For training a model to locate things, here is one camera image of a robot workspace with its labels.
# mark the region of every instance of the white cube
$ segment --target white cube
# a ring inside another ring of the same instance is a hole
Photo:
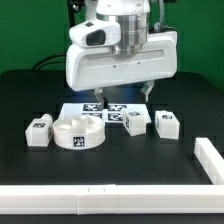
[[[28,146],[46,147],[53,135],[53,122],[50,115],[34,119],[25,131]]]
[[[146,133],[146,119],[138,108],[123,109],[123,125],[131,136]]]
[[[180,123],[172,112],[156,111],[155,126],[160,138],[179,138]]]

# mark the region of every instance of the green wall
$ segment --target green wall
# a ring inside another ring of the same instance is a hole
[[[159,16],[158,4],[151,10],[153,23]],[[179,34],[178,71],[202,74],[222,90],[223,20],[223,0],[166,4],[166,23]],[[0,0],[0,73],[29,69],[46,56],[66,51],[70,44],[68,29],[66,0]]]

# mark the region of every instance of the cable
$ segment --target cable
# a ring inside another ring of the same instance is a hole
[[[59,58],[59,57],[66,57],[66,54],[65,53],[60,53],[60,54],[54,54],[54,55],[51,55],[51,56],[48,56],[42,60],[40,60],[39,62],[37,62],[32,68],[31,70],[37,70],[37,68],[39,66],[41,66],[41,64],[51,60],[51,59],[54,59],[54,58]]]
[[[159,0],[159,10],[160,10],[160,21],[155,23],[154,25],[154,30],[156,33],[160,33],[164,27],[165,10],[163,0]]]
[[[39,71],[39,70],[41,70],[41,68],[43,68],[43,67],[45,67],[45,66],[47,66],[47,65],[65,64],[65,63],[66,63],[65,61],[52,61],[52,62],[46,62],[46,63],[40,65],[40,66],[39,66],[37,69],[35,69],[35,70]]]

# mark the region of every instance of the black table surface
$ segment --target black table surface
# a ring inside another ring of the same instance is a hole
[[[143,103],[142,84],[104,89],[109,103]],[[0,75],[0,185],[211,184],[195,158],[196,137],[208,137],[224,156],[224,93],[202,76],[177,73],[157,80],[146,104],[152,119],[144,135],[130,137],[122,124],[106,124],[105,142],[93,149],[28,147],[25,130],[63,103],[93,103],[91,91],[74,92],[60,71],[8,71]],[[160,139],[156,110],[180,121],[179,140]],[[0,223],[224,223],[224,214],[0,216]]]

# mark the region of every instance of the white block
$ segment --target white block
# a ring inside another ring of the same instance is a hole
[[[25,131],[28,146],[46,147],[53,135],[53,121],[49,114],[34,119]]]
[[[155,126],[160,138],[179,138],[180,123],[172,112],[156,111]]]
[[[196,138],[194,153],[212,183],[224,185],[224,160],[208,138]]]
[[[123,109],[123,125],[131,136],[146,133],[146,119],[138,108]]]

